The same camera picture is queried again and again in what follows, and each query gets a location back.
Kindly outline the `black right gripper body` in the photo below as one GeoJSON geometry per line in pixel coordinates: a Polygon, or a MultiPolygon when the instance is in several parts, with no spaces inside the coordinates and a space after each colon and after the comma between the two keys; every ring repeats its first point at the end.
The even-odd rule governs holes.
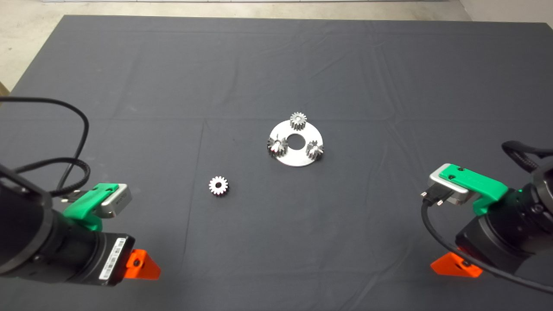
{"type": "Polygon", "coordinates": [[[480,216],[456,234],[456,245],[466,254],[492,267],[515,273],[531,256],[538,254],[525,227],[504,217],[480,216]]]}

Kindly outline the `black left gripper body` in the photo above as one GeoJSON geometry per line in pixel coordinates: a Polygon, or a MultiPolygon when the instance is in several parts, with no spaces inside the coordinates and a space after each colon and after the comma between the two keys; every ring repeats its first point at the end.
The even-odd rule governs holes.
{"type": "Polygon", "coordinates": [[[99,244],[86,272],[86,284],[114,287],[123,281],[136,239],[123,233],[99,233],[99,244]]]}

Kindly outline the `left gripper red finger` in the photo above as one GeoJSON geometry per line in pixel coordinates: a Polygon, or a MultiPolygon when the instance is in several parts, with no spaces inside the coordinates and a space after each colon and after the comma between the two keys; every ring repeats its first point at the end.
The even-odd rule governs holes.
{"type": "Polygon", "coordinates": [[[160,278],[161,269],[146,250],[133,249],[126,261],[126,279],[143,279],[156,281],[160,278]]]}

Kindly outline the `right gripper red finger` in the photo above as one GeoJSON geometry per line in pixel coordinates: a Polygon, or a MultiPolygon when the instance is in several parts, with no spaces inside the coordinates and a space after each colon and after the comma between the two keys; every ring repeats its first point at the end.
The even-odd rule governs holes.
{"type": "Polygon", "coordinates": [[[431,269],[444,276],[478,278],[483,270],[466,262],[460,256],[448,252],[431,264],[431,269]]]}

